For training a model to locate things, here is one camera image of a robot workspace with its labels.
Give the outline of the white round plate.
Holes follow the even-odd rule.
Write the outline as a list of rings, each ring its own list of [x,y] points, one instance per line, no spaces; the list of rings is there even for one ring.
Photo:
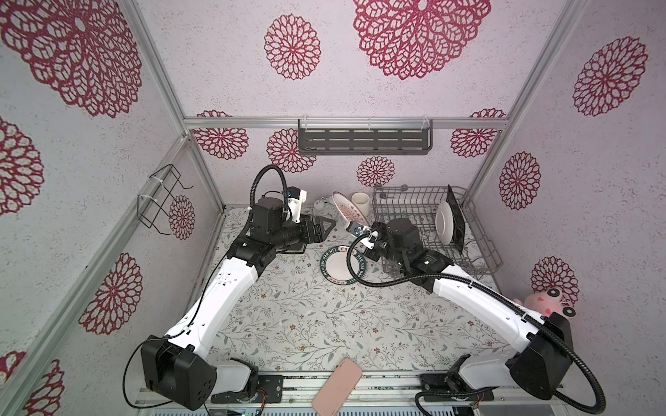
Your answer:
[[[369,220],[361,212],[361,210],[341,192],[333,192],[333,203],[336,206],[339,214],[343,218],[344,225],[348,228],[352,224],[369,226]]]
[[[340,245],[329,248],[320,259],[319,269],[323,276],[331,283],[339,286],[355,284],[357,280],[350,274],[346,258],[348,246]],[[365,257],[357,250],[352,251],[352,269],[358,277],[364,277],[367,271]]]
[[[436,210],[435,231],[443,245],[451,244],[454,236],[454,215],[447,201],[442,201]]]

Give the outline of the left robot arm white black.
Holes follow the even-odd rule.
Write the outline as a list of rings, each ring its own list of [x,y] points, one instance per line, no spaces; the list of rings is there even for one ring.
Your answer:
[[[232,359],[212,365],[206,357],[232,309],[277,254],[299,254],[309,244],[324,242],[335,228],[331,218],[303,214],[301,204],[300,198],[262,198],[251,206],[246,225],[195,305],[164,336],[149,336],[136,348],[149,390],[191,411],[220,393],[256,395],[253,364]]]

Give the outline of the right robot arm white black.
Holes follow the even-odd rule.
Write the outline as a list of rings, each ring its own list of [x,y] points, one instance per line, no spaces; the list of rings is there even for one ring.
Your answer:
[[[517,386],[541,400],[555,395],[573,364],[569,320],[576,314],[562,302],[559,289],[512,301],[470,277],[442,253],[427,249],[416,226],[406,218],[387,224],[350,222],[347,231],[364,247],[366,258],[386,259],[402,273],[385,283],[359,278],[359,284],[372,288],[416,284],[474,315],[513,349],[509,355],[458,360],[453,373],[463,386],[475,393]]]

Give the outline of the white twin bell alarm clock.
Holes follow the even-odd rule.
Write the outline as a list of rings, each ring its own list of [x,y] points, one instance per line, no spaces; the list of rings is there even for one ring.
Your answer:
[[[336,206],[333,203],[332,196],[328,195],[318,199],[313,205],[312,212],[316,216],[336,216]]]

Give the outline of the white ceramic mug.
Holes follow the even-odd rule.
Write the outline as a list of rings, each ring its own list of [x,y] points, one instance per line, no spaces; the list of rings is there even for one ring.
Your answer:
[[[355,192],[351,197],[351,201],[364,215],[364,217],[367,218],[370,215],[371,206],[369,194],[365,192]]]

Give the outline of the black square plate glossy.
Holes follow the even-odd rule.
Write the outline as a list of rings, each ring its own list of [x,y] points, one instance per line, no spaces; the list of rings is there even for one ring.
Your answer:
[[[461,255],[465,247],[466,222],[461,211],[461,206],[455,197],[453,188],[447,187],[447,203],[453,214],[453,235],[451,244]]]

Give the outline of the pink phone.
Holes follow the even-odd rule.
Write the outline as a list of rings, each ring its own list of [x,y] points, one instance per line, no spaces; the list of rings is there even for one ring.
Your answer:
[[[345,358],[312,400],[312,408],[321,416],[335,416],[362,379],[362,369]]]

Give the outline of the pink pig plush toy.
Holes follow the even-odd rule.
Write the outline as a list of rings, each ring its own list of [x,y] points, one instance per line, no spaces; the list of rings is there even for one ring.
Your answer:
[[[566,318],[574,318],[576,310],[564,303],[563,293],[558,288],[550,288],[546,291],[530,294],[524,301],[514,299],[515,303],[529,310],[539,312],[544,317],[549,317],[556,312]]]

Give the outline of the grey wall shelf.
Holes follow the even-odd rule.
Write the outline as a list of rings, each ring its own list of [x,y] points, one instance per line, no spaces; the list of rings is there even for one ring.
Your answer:
[[[315,127],[298,121],[298,151],[307,156],[422,156],[433,148],[432,120],[414,126]]]

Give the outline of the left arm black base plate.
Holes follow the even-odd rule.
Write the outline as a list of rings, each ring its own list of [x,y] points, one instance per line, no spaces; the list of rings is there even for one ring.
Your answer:
[[[211,396],[212,404],[278,404],[282,402],[284,393],[284,376],[281,374],[260,374],[256,387],[251,393],[218,393]]]

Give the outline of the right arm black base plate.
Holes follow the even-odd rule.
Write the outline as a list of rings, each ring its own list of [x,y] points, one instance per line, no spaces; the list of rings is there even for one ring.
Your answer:
[[[456,374],[426,373],[419,376],[423,400],[426,402],[480,402],[494,400],[494,391],[470,388]]]

